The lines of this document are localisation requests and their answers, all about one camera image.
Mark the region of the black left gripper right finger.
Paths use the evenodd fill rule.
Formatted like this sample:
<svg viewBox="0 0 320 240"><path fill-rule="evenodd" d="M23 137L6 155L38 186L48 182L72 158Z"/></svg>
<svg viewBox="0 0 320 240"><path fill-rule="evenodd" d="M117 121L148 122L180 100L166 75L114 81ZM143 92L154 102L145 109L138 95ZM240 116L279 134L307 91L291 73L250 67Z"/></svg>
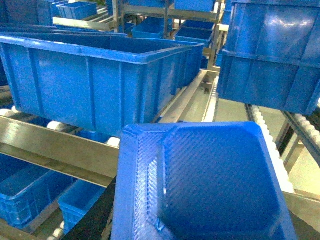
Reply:
<svg viewBox="0 0 320 240"><path fill-rule="evenodd" d="M320 240L320 233L304 220L296 216L289 210L291 221L293 223L297 238L299 240Z"/></svg>

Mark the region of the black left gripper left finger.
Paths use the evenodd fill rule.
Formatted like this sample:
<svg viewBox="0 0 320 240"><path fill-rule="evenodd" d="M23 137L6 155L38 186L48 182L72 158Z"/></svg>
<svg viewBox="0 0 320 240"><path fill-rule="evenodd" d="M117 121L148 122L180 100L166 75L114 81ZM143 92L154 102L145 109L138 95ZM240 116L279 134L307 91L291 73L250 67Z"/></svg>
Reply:
<svg viewBox="0 0 320 240"><path fill-rule="evenodd" d="M77 225L63 237L64 240L110 240L116 192L114 178L97 202Z"/></svg>

